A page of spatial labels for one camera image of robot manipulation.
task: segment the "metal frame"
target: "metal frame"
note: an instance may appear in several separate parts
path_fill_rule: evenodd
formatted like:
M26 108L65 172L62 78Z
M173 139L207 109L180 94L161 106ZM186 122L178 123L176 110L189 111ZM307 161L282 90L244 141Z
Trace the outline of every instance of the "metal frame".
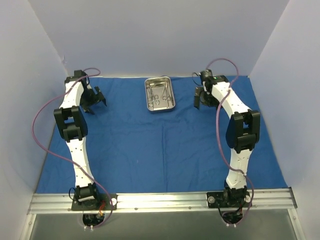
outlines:
M119 193L117 209L120 213L200 212L218 211L207 206L207 192L177 193ZM68 194L34 194L20 240L29 240L38 214L89 214L91 211L71 211L72 200ZM287 209L298 240L305 236L296 211L296 202L290 188L257 189L254 191L252 210Z

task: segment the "silver tray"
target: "silver tray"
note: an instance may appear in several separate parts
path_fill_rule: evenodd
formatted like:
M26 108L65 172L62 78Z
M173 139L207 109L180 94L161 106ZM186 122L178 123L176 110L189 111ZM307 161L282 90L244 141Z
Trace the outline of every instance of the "silver tray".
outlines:
M172 110L175 105L171 80L167 76L148 78L144 82L146 106L151 112Z

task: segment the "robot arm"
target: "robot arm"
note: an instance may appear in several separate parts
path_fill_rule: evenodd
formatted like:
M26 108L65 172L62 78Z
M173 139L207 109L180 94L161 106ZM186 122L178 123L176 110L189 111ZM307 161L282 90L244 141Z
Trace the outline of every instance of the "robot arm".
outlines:
M96 86L94 90L90 86L88 77L80 80L74 86L73 84L79 78L87 74L82 70L74 71L74 76L67 77L64 81L65 92L70 91L64 96L63 102L58 109L54 110L54 118L62 139L70 150L72 161L76 162L81 168L92 178L87 177L83 171L76 165L74 166L75 173L75 192L74 199L78 204L84 201L90 201L91 204L99 203L99 192L88 162L86 151L86 136L88 127L85 118L80 110L80 106L84 112L94 114L90 106L103 102L106 104L106 99Z
M213 76L211 70L206 69L200 73L200 79L203 87L196 88L196 108L199 108L200 102L210 107L218 107L230 90L229 96L222 103L229 117L225 138L231 150L230 167L242 170L246 174L250 155L260 137L260 113L251 110L231 88L229 89L230 84L225 76ZM241 172L230 169L223 195L226 206L242 206L246 195L246 177Z

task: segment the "white wall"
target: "white wall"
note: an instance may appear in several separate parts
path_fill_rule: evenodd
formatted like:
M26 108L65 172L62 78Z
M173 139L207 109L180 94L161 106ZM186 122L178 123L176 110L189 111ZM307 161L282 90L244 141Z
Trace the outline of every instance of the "white wall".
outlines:
M290 0L251 75L307 239L320 239L320 1Z
M132 77L190 75L217 57L248 75L289 0L29 1L69 74Z
M31 136L37 109L63 90L66 71L30 4L2 0L0 8L0 239L19 238L45 153ZM53 108L36 132L49 144Z

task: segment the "blue cloth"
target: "blue cloth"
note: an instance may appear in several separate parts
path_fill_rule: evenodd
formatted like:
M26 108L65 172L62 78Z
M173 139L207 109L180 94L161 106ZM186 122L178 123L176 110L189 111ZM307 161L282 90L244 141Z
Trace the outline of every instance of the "blue cloth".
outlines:
M145 78L91 79L91 86L100 87L108 106L99 103L92 107L95 115L84 113L89 132L86 149L94 178L109 192L166 193L224 188L229 169L217 146L216 108L201 105L197 110L193 106L196 86L191 77L171 80L176 100L174 110L150 113ZM246 76L240 77L233 89L247 106L259 109ZM222 110L220 135L225 155L230 159L225 140L228 123L228 116ZM50 150L71 157L57 129ZM263 118L248 176L258 189L287 187ZM72 164L49 154L36 192L67 193L74 186Z

